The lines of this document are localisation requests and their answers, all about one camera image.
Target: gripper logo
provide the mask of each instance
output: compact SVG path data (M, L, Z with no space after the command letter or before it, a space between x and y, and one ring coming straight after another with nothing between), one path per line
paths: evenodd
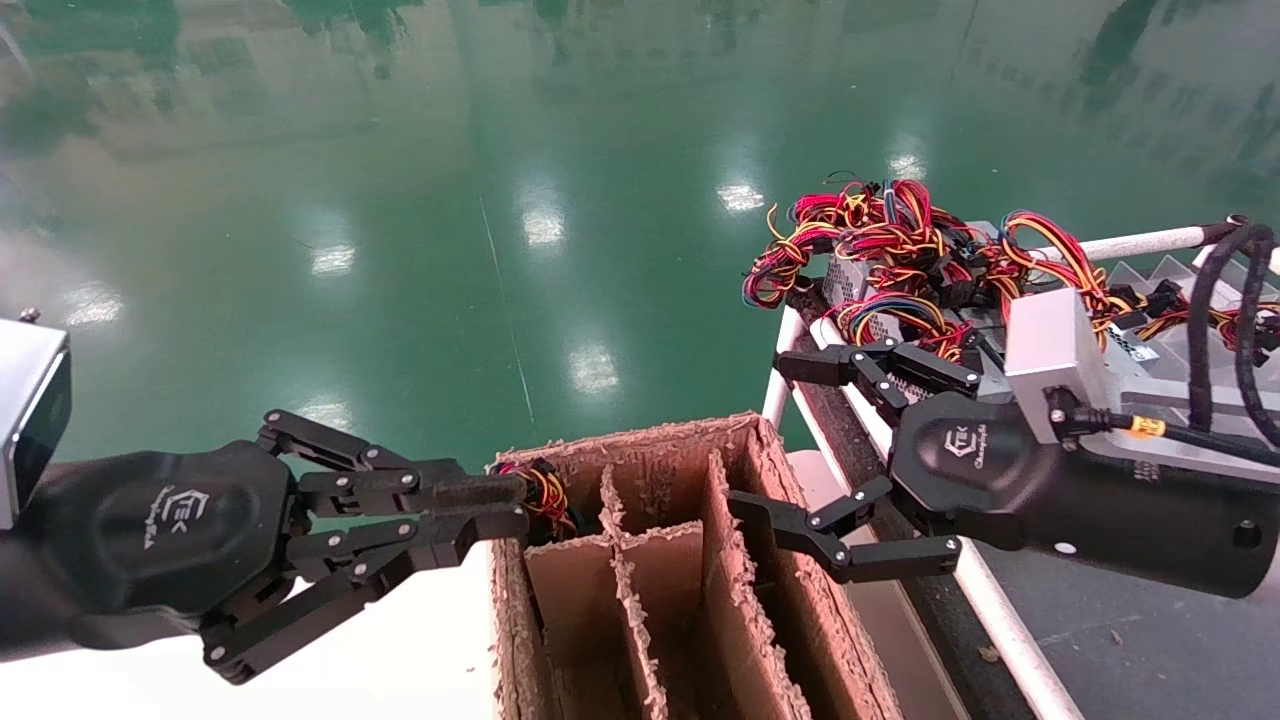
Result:
M968 457L977 452L973 466L982 470L987 462L987 424L982 423L977 429L969 425L956 425L954 430L947 430L942 447L946 447L956 457Z
M198 520L205 514L209 496L188 489L173 493L174 486L160 488L156 498L151 501L151 511L147 514L146 530L142 534L142 550L151 550L160 534L160 527L168 525L169 534L186 533L188 523Z

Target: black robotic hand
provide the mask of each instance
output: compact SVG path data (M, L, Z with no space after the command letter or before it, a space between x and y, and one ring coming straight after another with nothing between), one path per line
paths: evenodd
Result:
M294 478L279 456L326 471ZM242 684L420 570L522 537L525 480L410 461L283 410L257 442L52 466L0 533L0 661L200 634ZM399 516L311 533L311 518ZM310 587L291 597L297 579Z

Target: wire bundle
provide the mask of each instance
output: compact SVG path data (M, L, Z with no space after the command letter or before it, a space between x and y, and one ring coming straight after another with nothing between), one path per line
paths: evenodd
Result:
M1030 229L1048 241L1062 255L1062 261L1048 260L1033 255L1034 250L1023 249L1018 242L1018 231L1023 228ZM1138 302L1134 304L1132 300L1111 292L1106 286L1106 270L1093 266L1093 263L1084 255L1080 242L1043 215L1028 210L1015 210L1005 215L1005 219L1001 220L998 240L998 245L992 245L986 251L987 258L992 260L986 281L1000 297L1001 311L1006 322L1010 304L1023 295L1033 272L1050 275L1079 291L1080 299L1093 319L1093 332L1100 346L1106 346L1107 325L1117 315L1134 313L1143 306L1144 299L1142 296L1138 296Z
M801 197L787 214L795 224L790 234L778 231L776 215L777 205L767 215L773 240L742 282L742 300L756 307L781 305L800 270L827 252L876 263L874 287L916 295L928 288L929 273L950 252L945 232L975 240L960 219L931 205L928 188L914 179L893 181L883 195L878 184L854 179L838 193ZM943 260L942 272L951 282L973 279L959 263Z
M854 345L876 342L872 320L878 314L897 319L908 331L904 333L906 340L918 340L922 347L952 363L960 359L961 343L970 331L969 323L951 323L937 305L905 292L881 292L867 300L844 302L827 311L828 316L835 318L841 334Z
M841 260L928 269L948 252L943 229L972 232L955 215L931 205L923 183L897 179L884 196L868 202L865 222L844 233L833 252Z
M577 537L577 523L573 519L573 510L568 506L564 484L561 483L550 462L543 459L532 462L500 462L490 473L495 475L511 473L524 478L527 487L524 505L530 514L545 519L557 541Z
M787 213L795 225L790 234L782 234L774 224L778 206L769 208L765 222L773 240L751 263L742 281L742 301L769 310L781 305L813 256L831 252L845 232L864 224L876 202L876 186L861 181L845 184L835 195L808 195Z
M1280 302L1261 302L1258 305L1260 311L1270 313L1274 318L1280 318ZM1171 331L1179 325L1187 324L1190 316L1190 309L1187 300L1180 297L1179 304L1171 307L1169 311L1161 314L1160 316L1152 319L1146 325L1138 328L1134 334L1138 340L1148 341L1153 340L1161 333ZM1235 352L1239 346L1239 333L1236 332L1236 323L1239 322L1240 309L1234 307L1230 310L1219 310L1216 307L1208 309L1208 324L1211 328L1217 331L1219 337L1222 340L1222 346Z

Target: cardboard divider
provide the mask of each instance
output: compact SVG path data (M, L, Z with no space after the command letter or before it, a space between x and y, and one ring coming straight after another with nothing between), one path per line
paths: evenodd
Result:
M503 720L552 720L552 669L538 626L520 543L493 543L494 700Z
M749 437L732 475L737 489L805 502L772 428ZM758 564L756 594L777 620L787 669L809 698L814 717L901 717L897 696L844 588L813 559L778 551L767 532L745 529L745 539Z
M502 459L539 456L602 532L524 552L495 543L503 720L900 720L840 585L728 511L731 484L803 502L768 423L736 415Z
M658 661L652 650L653 637L645 619L648 614L640 597L632 587L635 564L622 555L613 559L613 569L618 582L618 610L622 614L627 646L627 665L631 670L631 684L635 697L640 700L640 716L645 720L667 720L671 717L667 705L667 688L658 679Z
M753 591L755 565L737 520L728 511L728 480L719 450L708 455L703 602L716 652L742 716L749 720L813 717L809 703L787 676L785 653L774 644L773 623Z
M543 621L547 652L556 666L616 653L617 629L613 547L605 536L531 547L525 565Z
M710 614L727 609L703 602L703 523L657 528L622 538L620 562L631 570L636 605L643 606L667 716L673 720L744 715L728 683L710 632Z

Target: white table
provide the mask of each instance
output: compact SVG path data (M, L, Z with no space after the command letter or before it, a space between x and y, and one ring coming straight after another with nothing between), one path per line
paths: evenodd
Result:
M461 568L419 573L242 687L229 685L205 667L196 637L4 664L4 715L492 717L489 562L489 546L481 543Z

